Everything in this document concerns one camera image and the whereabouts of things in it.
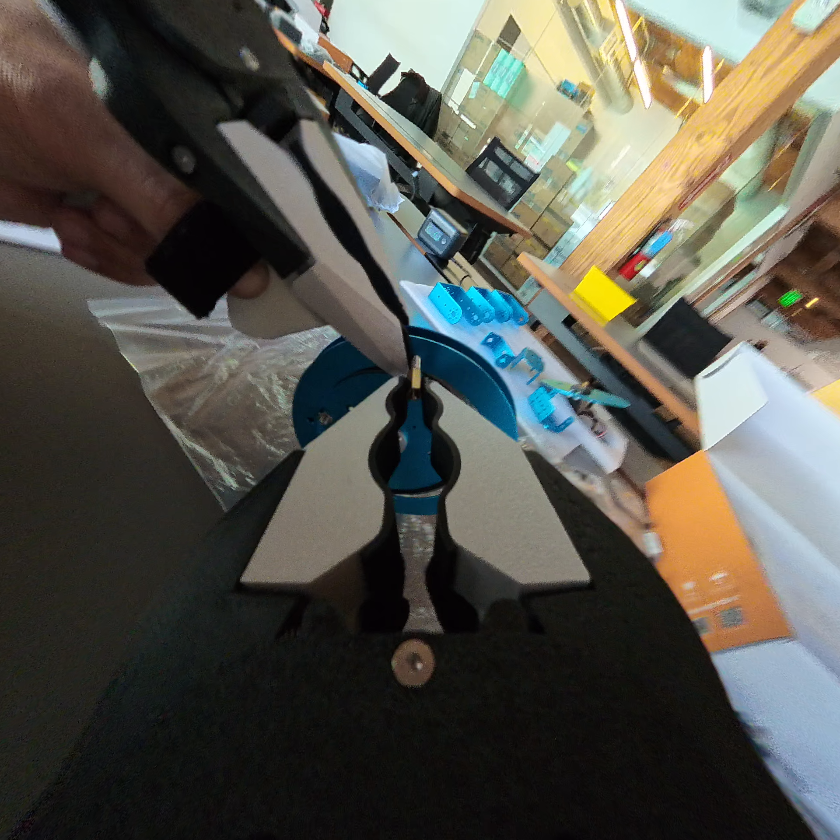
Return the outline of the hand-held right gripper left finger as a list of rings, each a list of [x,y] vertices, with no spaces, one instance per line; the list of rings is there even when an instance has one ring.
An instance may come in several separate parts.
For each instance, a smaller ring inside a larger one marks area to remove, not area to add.
[[[349,630],[398,634],[410,607],[390,480],[408,380],[387,380],[294,459],[239,578],[247,595],[325,602]]]

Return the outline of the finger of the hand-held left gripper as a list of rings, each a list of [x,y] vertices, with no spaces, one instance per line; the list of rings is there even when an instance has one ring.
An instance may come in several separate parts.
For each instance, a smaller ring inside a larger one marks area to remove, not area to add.
[[[343,267],[341,254],[295,162],[294,129],[281,143],[247,121],[224,122],[218,129],[309,253],[301,268],[280,269],[279,258],[265,250],[268,286],[255,298],[228,296],[232,326],[249,337],[273,340],[327,324],[386,373],[406,375],[406,329],[397,330],[369,292],[345,287],[335,272]]]
[[[294,129],[294,159],[307,177],[314,202],[335,240],[345,287],[369,292],[380,310],[403,330],[408,319],[391,266],[353,174],[333,133],[321,120],[301,120]]]

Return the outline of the blue round rotating base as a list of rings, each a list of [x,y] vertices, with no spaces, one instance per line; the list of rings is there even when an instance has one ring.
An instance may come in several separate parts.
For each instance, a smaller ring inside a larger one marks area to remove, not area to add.
[[[408,333],[426,378],[446,385],[502,432],[517,438],[512,396],[491,363],[440,332],[412,327]],[[347,339],[332,341],[303,372],[293,396],[291,419],[299,445],[309,445],[386,380],[386,373]],[[434,515],[443,481],[432,464],[432,434],[419,402],[407,409],[399,435],[400,462],[390,479],[395,511]]]

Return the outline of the person's left hand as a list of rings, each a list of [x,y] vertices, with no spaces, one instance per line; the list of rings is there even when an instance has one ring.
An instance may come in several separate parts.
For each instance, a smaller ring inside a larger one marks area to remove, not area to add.
[[[2,220],[52,228],[61,254],[125,285],[197,197],[94,92],[88,59],[36,2],[1,3]]]

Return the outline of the white foam sheet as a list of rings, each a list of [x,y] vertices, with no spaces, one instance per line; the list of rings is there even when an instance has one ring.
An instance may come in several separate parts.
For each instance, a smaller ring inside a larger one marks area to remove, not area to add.
[[[541,384],[542,380],[556,380],[574,383],[572,373],[537,339],[528,325],[518,326],[510,320],[496,323],[481,323],[470,327],[464,323],[449,324],[443,316],[428,301],[432,286],[421,283],[404,281],[400,284],[402,297],[406,304],[411,323],[414,327],[430,329],[445,335],[474,351],[486,362],[490,370],[498,375],[512,401],[512,409],[516,415],[518,435],[522,442],[527,442],[536,448],[547,460],[559,465],[575,448],[583,448],[606,471],[613,472],[622,465],[627,453],[628,437],[618,429],[604,407],[594,406],[590,413],[579,413],[578,404],[558,395],[553,403],[558,413],[566,410],[576,415],[572,426],[561,434],[553,434],[539,424],[530,411],[529,395]],[[513,371],[496,367],[492,354],[480,346],[480,342],[488,332],[501,335],[515,354],[523,348],[530,348],[540,354],[544,361],[544,372],[537,381],[528,385],[528,369],[520,364]]]

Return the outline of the small black display device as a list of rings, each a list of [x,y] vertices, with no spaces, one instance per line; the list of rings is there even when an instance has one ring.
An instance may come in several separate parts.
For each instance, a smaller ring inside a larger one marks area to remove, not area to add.
[[[466,243],[469,231],[440,208],[431,206],[417,234],[427,255],[449,260]]]

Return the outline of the black padded office chair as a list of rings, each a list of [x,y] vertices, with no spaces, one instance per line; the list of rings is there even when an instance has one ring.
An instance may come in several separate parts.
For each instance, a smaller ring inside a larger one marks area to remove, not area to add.
[[[388,54],[367,77],[366,87],[389,108],[433,138],[438,130],[442,96],[440,91],[427,84],[420,73],[414,69],[401,70],[395,87],[382,93],[384,85],[398,72],[400,65],[392,54]]]

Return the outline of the teal round plate with servo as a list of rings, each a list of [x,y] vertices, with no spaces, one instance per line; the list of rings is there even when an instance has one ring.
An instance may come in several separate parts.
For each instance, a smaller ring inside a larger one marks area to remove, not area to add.
[[[556,380],[542,380],[541,385],[551,396],[561,395],[565,399],[577,403],[599,405],[625,410],[631,402],[609,392],[593,388],[587,383],[572,384]]]

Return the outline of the black mesh crate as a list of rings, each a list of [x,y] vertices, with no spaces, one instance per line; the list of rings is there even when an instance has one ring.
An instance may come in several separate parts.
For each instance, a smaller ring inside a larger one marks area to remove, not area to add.
[[[486,144],[465,173],[507,212],[539,178],[539,173],[520,161],[498,137]]]

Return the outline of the clear plastic bag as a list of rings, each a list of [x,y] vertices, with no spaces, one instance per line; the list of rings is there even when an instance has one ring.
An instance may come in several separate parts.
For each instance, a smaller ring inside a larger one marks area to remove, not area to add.
[[[353,632],[325,602],[239,589],[305,448],[291,428],[298,382],[338,334],[314,328],[251,339],[233,328],[225,305],[199,322],[162,297],[95,300],[89,309],[110,329],[153,409],[226,510],[167,598],[164,620],[184,621],[193,641],[228,632],[281,635],[315,603],[349,633],[403,634]]]

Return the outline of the orange cardboard box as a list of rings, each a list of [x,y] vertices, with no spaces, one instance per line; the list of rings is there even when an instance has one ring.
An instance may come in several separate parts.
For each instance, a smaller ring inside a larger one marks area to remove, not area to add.
[[[772,775],[838,838],[838,415],[748,343],[694,386],[700,451],[647,483],[657,568]]]

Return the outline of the long wooden table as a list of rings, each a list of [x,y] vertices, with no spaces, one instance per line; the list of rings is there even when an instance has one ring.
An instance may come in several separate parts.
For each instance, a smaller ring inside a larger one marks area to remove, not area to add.
[[[588,374],[630,401],[628,416],[665,457],[681,461],[700,448],[700,426],[687,379],[643,353],[642,340],[622,315],[600,324],[573,297],[578,281],[527,253],[518,263],[538,288],[528,310]]]

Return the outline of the yellow plastic bins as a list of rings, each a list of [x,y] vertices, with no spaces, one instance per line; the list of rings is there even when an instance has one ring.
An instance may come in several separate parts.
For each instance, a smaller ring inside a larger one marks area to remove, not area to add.
[[[601,325],[606,325],[637,305],[635,297],[595,266],[586,272],[570,296]]]

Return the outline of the black box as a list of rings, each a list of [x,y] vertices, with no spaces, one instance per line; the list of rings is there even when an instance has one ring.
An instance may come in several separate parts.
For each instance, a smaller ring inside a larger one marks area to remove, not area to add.
[[[724,351],[732,336],[680,298],[646,331],[644,341],[679,373],[692,379]]]

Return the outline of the blue perforated U bracket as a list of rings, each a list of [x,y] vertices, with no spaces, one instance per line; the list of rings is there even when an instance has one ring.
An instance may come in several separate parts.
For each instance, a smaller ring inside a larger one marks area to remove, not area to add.
[[[576,418],[574,412],[570,410],[558,413],[553,399],[561,395],[557,388],[542,383],[528,396],[531,413],[543,429],[553,434],[561,434],[569,429]]]

